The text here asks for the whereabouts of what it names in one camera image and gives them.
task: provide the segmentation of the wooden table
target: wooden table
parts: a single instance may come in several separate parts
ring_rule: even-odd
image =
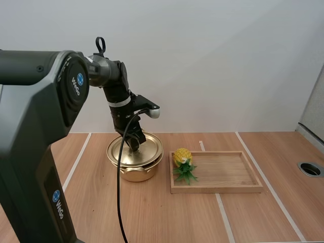
[[[62,184],[87,136],[70,134],[52,145]],[[106,156],[116,136],[91,135],[65,191],[77,236],[86,243],[123,242],[116,211],[116,168]],[[324,166],[324,155],[299,133],[157,136],[165,150],[158,173],[140,183],[121,180],[121,214],[130,243],[324,240],[324,178],[307,177],[297,167],[300,161]],[[201,150],[201,145],[206,151],[251,153],[248,159],[264,192],[170,194],[169,151]],[[0,242],[18,242],[3,210]]]

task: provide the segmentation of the pot handle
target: pot handle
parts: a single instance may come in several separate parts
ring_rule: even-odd
[[[145,171],[143,167],[137,167],[137,168],[126,168],[123,173],[126,175],[127,173],[133,172],[133,171],[137,171],[137,172],[141,172],[141,173],[148,173],[150,170]]]

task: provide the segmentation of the pineapple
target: pineapple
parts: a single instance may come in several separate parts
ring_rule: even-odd
[[[180,174],[176,181],[185,179],[188,185],[190,185],[190,179],[197,181],[197,177],[194,177],[191,173],[197,166],[192,164],[192,155],[188,149],[177,149],[173,154],[173,161],[177,166],[177,168],[173,170],[173,173]]]

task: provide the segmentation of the pineapple leaves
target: pineapple leaves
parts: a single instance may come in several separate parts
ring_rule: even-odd
[[[190,165],[191,159],[188,158],[184,163],[180,161],[175,161],[175,164],[178,165],[178,168],[173,169],[173,174],[179,174],[179,177],[175,181],[180,181],[184,179],[188,185],[190,185],[190,180],[197,181],[197,177],[195,177],[191,171],[193,171],[197,166]]]
[[[193,180],[195,180],[195,181],[197,181],[197,177],[194,176],[194,175],[191,173],[191,171],[189,171],[189,173],[188,173],[188,177],[191,178],[191,179],[193,179]]]
[[[189,179],[188,173],[184,174],[184,179],[186,180],[187,184],[190,185],[190,179]]]
[[[181,174],[177,179],[176,179],[176,181],[180,181],[180,180],[182,180],[184,178],[184,174]]]
[[[173,174],[183,174],[182,170],[180,168],[173,169]]]
[[[177,164],[178,166],[181,166],[181,165],[182,165],[182,163],[181,163],[180,161],[176,161],[176,164]]]

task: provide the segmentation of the white tape line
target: white tape line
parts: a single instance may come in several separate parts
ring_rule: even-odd
[[[266,176],[264,175],[264,173],[262,172],[260,166],[258,165],[257,161],[254,159],[253,155],[251,154],[251,152],[249,151],[248,147],[245,145],[245,142],[243,141],[243,139],[241,138],[241,136],[239,135],[238,132],[235,132],[237,138],[239,139],[239,141],[241,142],[242,146],[244,147],[245,151],[248,153],[248,155],[250,156],[253,164],[255,165],[255,167],[257,168],[258,172],[260,173],[262,179],[264,180],[265,184],[267,185],[267,187],[269,188],[272,196],[274,197],[274,199],[277,201],[279,207],[281,208],[282,212],[284,213],[285,217],[288,219],[289,223],[291,224],[292,228],[294,229],[294,231],[296,232],[297,236],[299,237],[300,241],[306,241],[305,237],[303,236],[302,232],[299,230],[299,228],[297,227],[297,225],[295,224],[293,218],[290,216],[290,214],[288,213],[287,209],[285,208],[285,206],[283,205],[282,201],[280,200],[280,198],[278,197],[277,193],[274,191],[273,187],[271,186],[270,182],[268,181],[268,179],[266,178]]]
[[[201,150],[202,151],[206,151],[203,142],[202,141],[199,141],[199,143],[200,143]]]
[[[81,159],[81,157],[82,157],[82,154],[83,154],[84,150],[86,149],[86,146],[87,146],[87,144],[88,144],[88,142],[89,142],[89,139],[90,139],[90,137],[91,137],[91,134],[92,134],[92,133],[89,133],[89,134],[88,134],[87,139],[85,140],[85,143],[83,144],[82,149],[80,150],[80,153],[79,153],[79,155],[77,156],[77,158],[76,158],[76,160],[75,160],[75,162],[74,162],[74,164],[73,164],[73,166],[72,166],[72,168],[71,168],[71,171],[70,171],[69,175],[67,176],[67,178],[66,178],[66,180],[65,180],[65,182],[64,182],[64,185],[63,185],[63,192],[65,191],[67,185],[69,184],[69,182],[70,182],[70,180],[71,180],[71,178],[72,178],[72,175],[73,175],[73,173],[74,173],[74,171],[75,171],[75,168],[76,168],[77,164],[79,164],[79,161],[80,161],[80,159]]]
[[[201,150],[205,151],[205,147],[204,147],[203,142],[199,141],[199,143],[200,143]],[[216,195],[216,200],[217,200],[217,203],[218,203],[219,211],[221,212],[221,215],[222,215],[222,218],[223,218],[223,222],[224,222],[224,226],[225,226],[225,229],[226,229],[226,232],[227,232],[227,237],[228,237],[229,243],[235,243],[233,232],[232,232],[231,226],[229,225],[229,221],[228,221],[225,209],[224,209],[224,205],[223,205],[221,195],[219,193],[216,193],[215,195]]]

